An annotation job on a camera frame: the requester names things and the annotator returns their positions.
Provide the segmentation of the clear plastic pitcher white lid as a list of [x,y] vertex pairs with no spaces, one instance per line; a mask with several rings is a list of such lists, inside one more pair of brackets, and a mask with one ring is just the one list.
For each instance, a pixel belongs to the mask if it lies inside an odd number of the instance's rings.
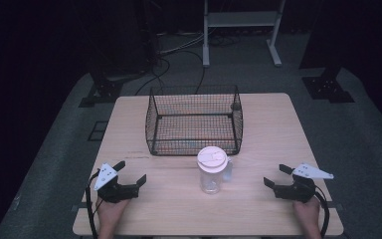
[[216,194],[222,183],[232,178],[233,162],[227,153],[218,146],[206,146],[197,154],[200,170],[200,188],[207,194]]

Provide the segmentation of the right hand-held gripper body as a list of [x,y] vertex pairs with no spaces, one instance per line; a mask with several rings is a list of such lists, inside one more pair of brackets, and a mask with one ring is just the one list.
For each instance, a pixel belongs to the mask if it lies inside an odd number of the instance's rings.
[[291,185],[276,185],[273,192],[276,198],[307,202],[315,194],[315,179],[333,179],[332,173],[325,172],[307,163],[293,168]]

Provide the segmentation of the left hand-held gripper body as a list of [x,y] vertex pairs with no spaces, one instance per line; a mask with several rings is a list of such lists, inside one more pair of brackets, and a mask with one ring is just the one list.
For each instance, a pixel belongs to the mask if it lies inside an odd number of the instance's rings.
[[134,184],[122,185],[118,183],[118,171],[113,166],[104,163],[97,173],[94,191],[106,202],[116,203],[121,200],[137,198],[139,187]]

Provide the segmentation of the black wire mesh basket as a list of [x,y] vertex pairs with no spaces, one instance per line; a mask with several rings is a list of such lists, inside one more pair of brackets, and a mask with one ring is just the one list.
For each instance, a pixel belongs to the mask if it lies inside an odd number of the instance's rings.
[[206,146],[236,155],[243,131],[243,106],[235,85],[150,90],[145,139],[152,155],[190,156]]

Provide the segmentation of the white metal stand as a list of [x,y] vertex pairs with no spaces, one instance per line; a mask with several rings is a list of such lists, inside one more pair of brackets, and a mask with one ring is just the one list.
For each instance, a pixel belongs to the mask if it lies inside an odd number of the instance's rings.
[[210,12],[209,0],[204,0],[202,65],[210,66],[209,30],[211,28],[272,27],[271,37],[266,40],[272,60],[276,67],[283,63],[276,48],[286,0],[280,0],[275,11],[260,12]]

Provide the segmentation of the person's left hand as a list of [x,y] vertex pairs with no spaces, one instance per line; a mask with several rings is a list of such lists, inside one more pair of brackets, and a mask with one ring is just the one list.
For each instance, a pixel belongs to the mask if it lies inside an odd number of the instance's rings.
[[129,203],[129,199],[116,203],[106,202],[100,197],[97,199],[97,215],[99,232],[113,232],[117,227],[122,214]]

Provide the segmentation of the black stand base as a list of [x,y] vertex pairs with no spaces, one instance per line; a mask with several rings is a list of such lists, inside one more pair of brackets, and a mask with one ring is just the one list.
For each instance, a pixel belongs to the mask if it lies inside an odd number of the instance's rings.
[[302,81],[314,100],[328,100],[332,104],[353,103],[353,97],[337,82],[340,67],[327,67],[320,76],[303,77]]
[[114,103],[120,96],[122,83],[110,81],[105,75],[91,73],[93,85],[88,95],[82,98],[80,108],[91,108],[96,104]]

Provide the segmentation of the person's right hand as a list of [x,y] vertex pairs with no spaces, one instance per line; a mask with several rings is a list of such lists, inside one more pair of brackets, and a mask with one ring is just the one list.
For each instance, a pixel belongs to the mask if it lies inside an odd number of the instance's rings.
[[294,215],[303,231],[319,231],[319,201],[315,197],[312,197],[305,203],[294,201],[292,207]]

